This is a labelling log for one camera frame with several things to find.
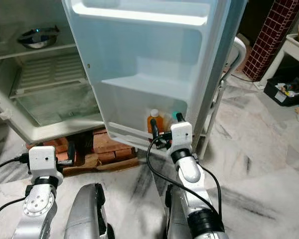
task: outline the bottle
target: bottle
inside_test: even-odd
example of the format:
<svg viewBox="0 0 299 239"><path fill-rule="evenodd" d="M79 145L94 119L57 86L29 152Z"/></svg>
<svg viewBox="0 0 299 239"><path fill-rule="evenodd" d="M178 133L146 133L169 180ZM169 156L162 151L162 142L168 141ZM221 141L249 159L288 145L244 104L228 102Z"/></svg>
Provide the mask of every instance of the bottle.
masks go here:
<svg viewBox="0 0 299 239"><path fill-rule="evenodd" d="M157 124L159 132L160 133L164 132L163 118L161 116L159 116L157 109L152 109L150 111L150 116L148 117L148 132L149 133L152 133L151 125L150 125L150 120L151 119L155 119L156 120L156 124Z"/></svg>

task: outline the bottle cap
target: bottle cap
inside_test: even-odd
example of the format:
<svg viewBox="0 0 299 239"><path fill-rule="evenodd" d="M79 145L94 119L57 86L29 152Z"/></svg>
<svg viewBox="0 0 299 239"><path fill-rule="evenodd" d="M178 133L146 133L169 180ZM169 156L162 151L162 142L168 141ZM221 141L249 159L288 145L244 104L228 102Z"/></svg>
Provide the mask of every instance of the bottle cap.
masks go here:
<svg viewBox="0 0 299 239"><path fill-rule="evenodd" d="M158 110L157 109L152 109L150 111L150 116L152 116L152 117L158 117Z"/></svg>

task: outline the white refrigerator door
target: white refrigerator door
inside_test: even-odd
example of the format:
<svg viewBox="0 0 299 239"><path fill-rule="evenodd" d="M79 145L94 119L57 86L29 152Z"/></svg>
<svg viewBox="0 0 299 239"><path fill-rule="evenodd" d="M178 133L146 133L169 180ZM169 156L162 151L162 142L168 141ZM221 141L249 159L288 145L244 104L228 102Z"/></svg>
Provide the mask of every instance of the white refrigerator door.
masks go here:
<svg viewBox="0 0 299 239"><path fill-rule="evenodd" d="M172 113L182 112L199 135L198 120L206 119L245 5L246 0L63 0L110 137L146 150L151 109L159 110L166 129Z"/></svg>

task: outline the tiled pillar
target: tiled pillar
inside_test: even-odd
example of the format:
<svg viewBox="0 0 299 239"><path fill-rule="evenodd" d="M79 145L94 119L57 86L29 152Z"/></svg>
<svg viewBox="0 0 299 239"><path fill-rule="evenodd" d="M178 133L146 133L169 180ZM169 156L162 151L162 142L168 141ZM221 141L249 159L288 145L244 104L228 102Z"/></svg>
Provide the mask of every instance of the tiled pillar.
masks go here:
<svg viewBox="0 0 299 239"><path fill-rule="evenodd" d="M264 75L298 12L299 0L274 1L243 68L253 81L259 81Z"/></svg>

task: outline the door shelf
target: door shelf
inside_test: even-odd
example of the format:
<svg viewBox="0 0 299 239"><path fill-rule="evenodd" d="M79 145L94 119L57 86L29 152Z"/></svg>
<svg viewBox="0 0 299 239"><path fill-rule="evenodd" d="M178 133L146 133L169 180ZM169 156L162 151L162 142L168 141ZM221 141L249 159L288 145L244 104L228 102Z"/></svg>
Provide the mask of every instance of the door shelf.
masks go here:
<svg viewBox="0 0 299 239"><path fill-rule="evenodd" d="M42 49L28 49L22 46L16 41L16 39L24 32L29 31L29 28L20 29L16 27L15 29L17 30L15 30L15 33L10 37L8 41L0 42L0 60L11 57L24 56L28 54L36 54L40 52L76 47L71 29L69 27L60 27L60 33L57 36L56 43Z"/></svg>
<svg viewBox="0 0 299 239"><path fill-rule="evenodd" d="M12 88L10 98L29 96L55 87L87 84L78 54L26 62Z"/></svg>
<svg viewBox="0 0 299 239"><path fill-rule="evenodd" d="M182 101L187 101L190 96L188 82L159 79L144 74L102 80L102 83Z"/></svg>

